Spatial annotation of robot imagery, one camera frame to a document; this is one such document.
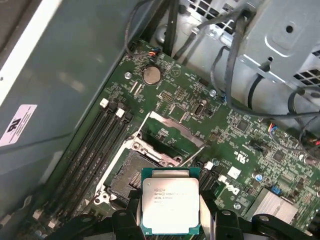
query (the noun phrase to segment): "sticker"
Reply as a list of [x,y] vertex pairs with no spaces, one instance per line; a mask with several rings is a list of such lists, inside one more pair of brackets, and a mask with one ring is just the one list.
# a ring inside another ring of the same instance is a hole
[[0,139],[0,147],[15,144],[18,141],[37,106],[23,104],[19,107]]
[[237,188],[237,187],[234,187],[234,186],[231,185],[231,184],[229,184],[229,182],[228,182],[227,180],[228,180],[227,177],[224,176],[224,175],[220,175],[219,178],[218,178],[218,181],[224,183],[226,189],[227,189],[229,192],[232,192],[234,195],[238,195],[238,193],[240,192],[240,189]]
[[234,179],[237,179],[239,177],[240,173],[241,173],[241,170],[239,170],[239,169],[235,168],[234,166],[232,166],[227,174],[230,177],[232,177]]

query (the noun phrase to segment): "green circuit board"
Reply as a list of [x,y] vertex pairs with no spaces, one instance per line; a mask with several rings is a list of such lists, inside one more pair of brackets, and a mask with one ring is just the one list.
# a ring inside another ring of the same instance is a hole
[[[143,41],[137,42],[135,47],[137,52],[153,49]],[[146,84],[143,80],[146,66],[160,69],[161,80],[157,84]],[[132,76],[128,79],[125,73]],[[220,208],[230,209],[249,219],[248,210],[260,192],[274,187],[280,190],[279,196],[297,208],[291,224],[305,231],[310,218],[320,208],[320,198],[317,196],[320,191],[319,166],[306,165],[302,154],[283,150],[269,137],[268,124],[232,111],[223,97],[210,96],[212,89],[210,84],[163,53],[142,58],[125,55],[89,111],[48,185],[54,186],[70,155],[77,151],[99,111],[102,99],[115,100],[130,109],[134,117],[123,139],[134,134],[146,115],[154,111],[185,127],[192,136],[206,144],[198,158],[214,163],[222,176],[220,181],[227,185],[216,200]],[[167,147],[166,154],[169,156],[179,154],[185,160],[199,149],[179,130],[155,119],[148,119],[142,131],[151,136],[150,139]],[[288,147],[297,146],[297,140],[284,131],[277,130],[276,136]],[[106,184],[117,174],[122,161],[114,167]],[[254,178],[257,174],[262,176],[259,181]],[[103,215],[113,212],[106,204],[92,208]]]

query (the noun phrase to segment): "capacitor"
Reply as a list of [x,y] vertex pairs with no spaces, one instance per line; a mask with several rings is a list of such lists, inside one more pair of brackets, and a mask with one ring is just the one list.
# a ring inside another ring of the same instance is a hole
[[264,179],[264,177],[258,172],[252,173],[252,177],[258,182],[261,182]]
[[36,230],[36,231],[34,232],[34,234],[35,234],[37,237],[41,237],[42,232],[41,232],[40,230]]

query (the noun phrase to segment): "screw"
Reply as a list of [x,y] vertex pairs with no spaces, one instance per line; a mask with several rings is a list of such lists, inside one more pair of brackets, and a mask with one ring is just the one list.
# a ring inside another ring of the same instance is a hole
[[222,214],[223,215],[226,215],[226,216],[230,216],[231,215],[231,212],[227,211],[227,210],[224,210],[222,211]]
[[212,89],[210,90],[209,95],[214,98],[217,95],[217,91]]
[[219,162],[218,160],[215,160],[215,161],[213,162],[213,165],[217,167],[217,166],[220,165],[220,162]]
[[236,202],[235,204],[233,204],[233,208],[235,210],[240,210],[241,209],[241,204]]
[[214,37],[214,36],[216,36],[216,34],[217,34],[217,32],[214,29],[212,29],[209,33],[210,37]]
[[133,146],[133,148],[134,148],[135,150],[137,150],[137,149],[140,148],[140,144],[137,143],[137,142],[135,142],[132,146]]
[[132,73],[131,72],[129,72],[129,71],[127,71],[125,74],[124,74],[124,78],[125,79],[130,79],[132,77]]
[[265,222],[269,221],[269,218],[267,216],[260,216],[259,219]]

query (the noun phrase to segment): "white label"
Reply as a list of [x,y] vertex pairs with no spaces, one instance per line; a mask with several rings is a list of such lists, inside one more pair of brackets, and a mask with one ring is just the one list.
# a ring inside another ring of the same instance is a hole
[[242,164],[245,164],[247,162],[249,162],[249,158],[248,158],[248,155],[245,154],[244,152],[237,152],[235,151],[234,154],[236,155],[236,159],[242,163]]
[[227,177],[224,175],[220,175],[218,178],[219,182],[222,182],[225,184],[226,189],[229,192],[232,192],[234,195],[238,195],[238,193],[240,192],[240,189],[237,187],[234,187],[233,185],[229,184],[229,182],[227,182]]
[[18,141],[37,106],[23,104],[19,107],[0,139],[0,147],[15,144]]
[[239,177],[240,173],[241,173],[241,170],[239,170],[238,168],[235,168],[234,166],[232,166],[227,174],[230,177],[232,177],[234,179],[237,179]]

